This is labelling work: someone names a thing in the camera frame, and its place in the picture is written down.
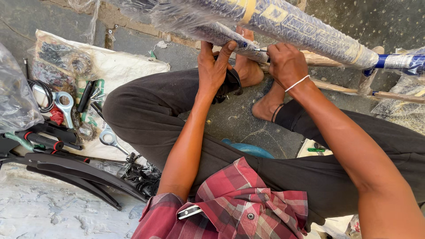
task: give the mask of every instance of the red plaid shirt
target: red plaid shirt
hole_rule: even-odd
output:
[[[177,219],[178,212],[193,205],[203,212]],[[271,191],[242,157],[210,176],[194,203],[172,193],[152,197],[132,238],[302,239],[307,212],[306,192]]]

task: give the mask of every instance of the black pants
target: black pants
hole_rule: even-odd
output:
[[[184,126],[184,121],[177,116],[192,108],[197,91],[197,69],[150,75],[111,92],[103,114],[121,139],[162,170]],[[417,201],[425,202],[425,136],[371,116],[351,111],[344,113],[388,154],[412,187]],[[275,122],[327,147],[312,119],[294,100],[281,108]],[[209,176],[242,156],[272,190],[307,192],[308,225],[311,222],[322,225],[324,218],[357,213],[357,190],[333,155],[263,159],[236,150],[207,134],[202,142],[199,171],[191,194],[194,195]]]

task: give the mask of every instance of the screwdriver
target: screwdriver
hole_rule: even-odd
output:
[[[325,151],[330,151],[329,149],[324,149],[324,148],[308,148],[307,149],[308,152],[325,152]]]
[[[263,49],[259,49],[259,48],[254,48],[254,51],[268,52],[267,50],[263,50]]]

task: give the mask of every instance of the bolt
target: bolt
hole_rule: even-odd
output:
[[[102,97],[104,97],[105,95],[106,95],[106,94],[104,94],[104,93],[103,93],[103,94],[101,94],[101,95],[96,96],[96,97],[95,97],[95,99],[102,98]]]
[[[96,88],[96,89],[93,91],[93,94],[92,94],[91,96],[93,96],[94,94],[96,94],[98,91],[99,91],[99,88]]]
[[[96,95],[98,95],[100,93],[100,91],[94,93],[92,96],[90,96],[90,99],[94,99],[96,97]]]

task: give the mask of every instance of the bare foot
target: bare foot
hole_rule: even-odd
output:
[[[243,37],[248,40],[254,40],[253,31],[237,26],[236,32],[241,35],[243,34]],[[233,68],[238,72],[242,87],[257,85],[264,78],[264,73],[257,62],[238,54],[236,55],[236,64]]]
[[[261,120],[274,122],[284,98],[285,90],[274,81],[269,92],[253,105],[252,114]]]

